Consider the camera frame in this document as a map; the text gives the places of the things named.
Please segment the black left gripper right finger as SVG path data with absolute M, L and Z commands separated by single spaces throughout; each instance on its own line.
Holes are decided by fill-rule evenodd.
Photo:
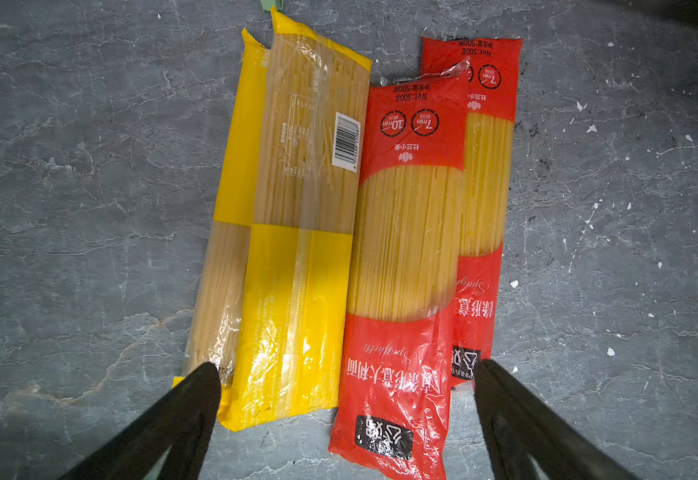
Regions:
M 587 441 L 497 362 L 485 359 L 474 395 L 497 479 L 633 479 L 630 471 Z

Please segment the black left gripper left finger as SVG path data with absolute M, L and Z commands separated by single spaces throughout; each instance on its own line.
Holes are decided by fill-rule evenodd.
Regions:
M 197 479 L 221 399 L 216 366 L 205 362 L 127 428 L 65 473 L 64 479 Z

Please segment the red spaghetti package front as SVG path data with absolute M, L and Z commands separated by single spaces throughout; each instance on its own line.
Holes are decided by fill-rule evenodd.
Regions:
M 392 479 L 445 475 L 469 70 L 368 99 L 329 449 Z

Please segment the red spaghetti package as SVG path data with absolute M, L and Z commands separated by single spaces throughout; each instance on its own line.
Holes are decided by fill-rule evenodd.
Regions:
M 445 475 L 469 70 L 368 99 L 329 449 L 392 479 Z
M 455 292 L 451 386 L 491 356 L 517 109 L 520 39 L 422 40 L 421 70 L 468 60 L 465 205 Z

